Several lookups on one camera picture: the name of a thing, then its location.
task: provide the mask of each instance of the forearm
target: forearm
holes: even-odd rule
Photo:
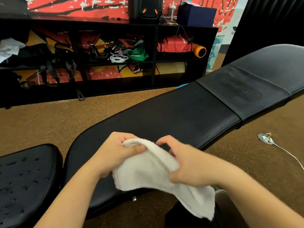
[[[250,228],[303,227],[304,218],[241,169],[230,166],[222,188]]]
[[[99,180],[88,164],[80,168],[62,189],[34,228],[81,228]]]

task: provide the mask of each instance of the orange foam roller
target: orange foam roller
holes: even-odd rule
[[[194,55],[195,55],[196,57],[202,58],[203,56],[206,55],[207,50],[206,50],[205,47],[193,43],[193,44],[192,44],[192,52],[194,53]]]

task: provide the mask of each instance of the speckled floor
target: speckled floor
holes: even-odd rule
[[[157,89],[0,109],[0,156],[42,143],[63,154],[86,128],[141,101],[170,91]],[[260,142],[272,133],[275,142],[304,163],[304,96],[220,139],[207,152],[239,166],[292,209],[304,216],[304,172],[283,150]],[[84,227],[163,227],[176,199],[153,191],[85,222]]]

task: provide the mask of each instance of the red bag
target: red bag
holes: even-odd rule
[[[192,51],[192,42],[182,36],[168,36],[158,43],[158,52],[184,53]]]

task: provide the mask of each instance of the coiled white cable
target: coiled white cable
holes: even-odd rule
[[[129,58],[125,55],[121,55],[121,54],[113,54],[110,56],[110,60],[112,63],[123,63],[126,60],[128,60]]]
[[[284,150],[286,153],[290,154],[292,157],[294,157],[298,163],[300,164],[302,170],[304,170],[304,167],[303,165],[301,164],[301,162],[295,157],[293,156],[291,153],[289,153],[287,150],[283,149],[282,147],[278,146],[277,144],[275,144],[275,142],[273,141],[273,139],[271,138],[271,133],[266,133],[266,134],[258,134],[258,138],[267,143],[267,144],[270,144],[270,145],[276,145],[277,147],[281,148],[282,150]]]

